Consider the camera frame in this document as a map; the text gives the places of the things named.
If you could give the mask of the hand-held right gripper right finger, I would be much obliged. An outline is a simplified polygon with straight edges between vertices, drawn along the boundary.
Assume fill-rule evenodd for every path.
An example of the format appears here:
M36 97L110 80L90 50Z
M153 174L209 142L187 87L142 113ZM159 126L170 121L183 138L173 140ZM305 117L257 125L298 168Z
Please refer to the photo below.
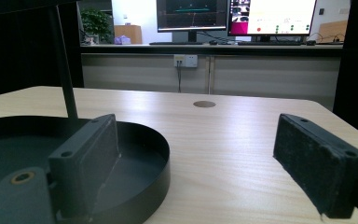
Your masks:
M358 149L308 119L281 114L273 157L321 215L350 218L358 209Z

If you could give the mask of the brown cardboard box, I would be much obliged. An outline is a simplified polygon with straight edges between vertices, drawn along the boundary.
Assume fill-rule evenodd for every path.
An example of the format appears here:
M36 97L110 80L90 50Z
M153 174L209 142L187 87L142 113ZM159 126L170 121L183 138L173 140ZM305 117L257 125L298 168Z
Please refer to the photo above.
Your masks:
M132 44L142 44L142 29L139 25L115 25L115 37L126 36Z

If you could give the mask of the flat cardboard sheet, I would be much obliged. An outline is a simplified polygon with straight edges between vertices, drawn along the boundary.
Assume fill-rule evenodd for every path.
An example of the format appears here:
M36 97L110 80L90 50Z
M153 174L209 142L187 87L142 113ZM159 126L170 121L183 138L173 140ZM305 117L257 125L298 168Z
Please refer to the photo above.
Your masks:
M318 34L318 41L321 43L344 41L347 29L346 21L332 21L322 23Z

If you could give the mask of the long grey counter desk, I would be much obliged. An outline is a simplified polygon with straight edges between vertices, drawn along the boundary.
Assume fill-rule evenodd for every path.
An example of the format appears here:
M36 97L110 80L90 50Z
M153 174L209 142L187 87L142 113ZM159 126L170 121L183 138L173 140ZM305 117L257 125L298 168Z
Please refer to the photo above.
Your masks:
M341 46L83 47L84 86L305 99L332 109ZM174 54L197 55L196 68L175 67Z

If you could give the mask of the green potted plant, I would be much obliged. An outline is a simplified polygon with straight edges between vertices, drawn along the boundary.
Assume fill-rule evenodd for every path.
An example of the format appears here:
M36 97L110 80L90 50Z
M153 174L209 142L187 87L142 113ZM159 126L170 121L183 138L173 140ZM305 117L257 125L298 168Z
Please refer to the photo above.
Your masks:
M102 43L112 42L111 18L96 8L83 8L80 10L83 33L86 37L98 36Z

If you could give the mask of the white wall socket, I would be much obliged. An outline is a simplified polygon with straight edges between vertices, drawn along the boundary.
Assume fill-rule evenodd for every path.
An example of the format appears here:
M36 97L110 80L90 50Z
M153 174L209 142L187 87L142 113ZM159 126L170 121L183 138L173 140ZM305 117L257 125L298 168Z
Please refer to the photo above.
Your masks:
M174 54L173 65L175 67L196 68L198 66L197 55Z

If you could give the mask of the brown round table grommet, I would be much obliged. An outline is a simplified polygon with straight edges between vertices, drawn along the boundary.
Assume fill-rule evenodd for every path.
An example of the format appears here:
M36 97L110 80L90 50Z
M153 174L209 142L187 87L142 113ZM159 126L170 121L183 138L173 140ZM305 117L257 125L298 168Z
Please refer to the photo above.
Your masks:
M197 101L193 103L193 106L201 107L201 108L211 108L216 106L216 103L211 101Z

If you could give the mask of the black keyboard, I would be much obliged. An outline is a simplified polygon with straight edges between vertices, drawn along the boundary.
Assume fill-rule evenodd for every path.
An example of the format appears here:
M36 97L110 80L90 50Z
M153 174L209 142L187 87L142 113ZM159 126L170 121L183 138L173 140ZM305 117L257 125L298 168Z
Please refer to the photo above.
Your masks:
M269 42L256 42L256 41L241 41L238 46L301 46L301 42L296 41L269 41Z
M178 45L178 46L185 46L185 45L189 45L189 46L199 46L199 45L203 45L204 43L202 42L167 42L167 41L160 41L160 42L150 42L149 45L150 46L173 46L173 45Z

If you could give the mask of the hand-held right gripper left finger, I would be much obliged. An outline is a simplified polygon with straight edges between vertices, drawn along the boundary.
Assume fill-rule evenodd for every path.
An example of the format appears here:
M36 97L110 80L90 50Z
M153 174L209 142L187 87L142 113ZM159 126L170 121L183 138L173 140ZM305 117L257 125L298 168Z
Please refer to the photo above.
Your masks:
M90 216L120 158L114 114L92 119L48 157L62 216Z

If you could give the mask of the black computer monitor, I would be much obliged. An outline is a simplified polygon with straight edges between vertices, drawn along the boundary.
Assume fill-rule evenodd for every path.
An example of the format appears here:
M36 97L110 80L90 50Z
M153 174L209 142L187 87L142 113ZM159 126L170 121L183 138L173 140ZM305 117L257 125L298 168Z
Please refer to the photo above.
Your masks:
M229 36L309 36L317 0L230 0Z
M156 0L159 33L186 32L196 42L198 32L227 29L227 0Z

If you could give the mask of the purple tissue pack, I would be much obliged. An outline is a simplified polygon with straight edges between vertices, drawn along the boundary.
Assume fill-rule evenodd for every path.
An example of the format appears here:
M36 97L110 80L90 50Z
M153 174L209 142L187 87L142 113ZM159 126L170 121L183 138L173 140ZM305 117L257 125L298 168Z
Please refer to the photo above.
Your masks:
M116 45L130 45L131 44L131 39L125 35L121 35L121 36L117 36L114 39L114 43Z

